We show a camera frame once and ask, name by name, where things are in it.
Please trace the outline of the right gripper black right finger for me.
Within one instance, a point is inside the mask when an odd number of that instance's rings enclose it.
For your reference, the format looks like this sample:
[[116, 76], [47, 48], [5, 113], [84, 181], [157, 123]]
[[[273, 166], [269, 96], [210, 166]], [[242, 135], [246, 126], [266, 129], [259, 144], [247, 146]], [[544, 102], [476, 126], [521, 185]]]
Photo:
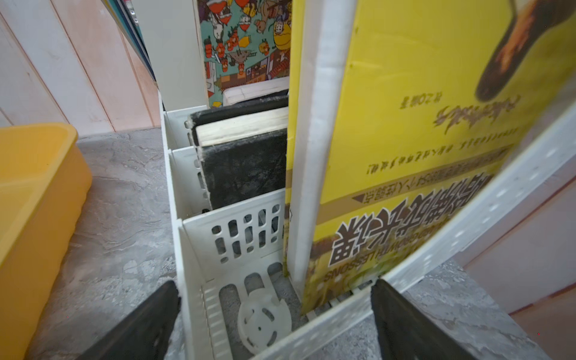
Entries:
[[383, 359], [473, 359], [390, 283], [376, 281], [370, 290]]

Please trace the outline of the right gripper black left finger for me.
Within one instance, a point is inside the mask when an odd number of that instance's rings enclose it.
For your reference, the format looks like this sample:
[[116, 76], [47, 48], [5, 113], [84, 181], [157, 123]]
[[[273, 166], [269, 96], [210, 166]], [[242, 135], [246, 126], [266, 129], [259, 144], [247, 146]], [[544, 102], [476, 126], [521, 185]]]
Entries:
[[181, 298], [176, 283], [164, 283], [79, 359], [163, 359]]

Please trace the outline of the yellow plastic storage box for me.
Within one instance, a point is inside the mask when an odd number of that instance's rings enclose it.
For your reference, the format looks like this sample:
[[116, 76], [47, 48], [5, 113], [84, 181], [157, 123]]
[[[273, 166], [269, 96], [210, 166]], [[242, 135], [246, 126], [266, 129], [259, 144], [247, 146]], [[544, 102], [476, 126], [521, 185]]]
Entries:
[[1, 129], [1, 358], [23, 359], [92, 185], [77, 130]]

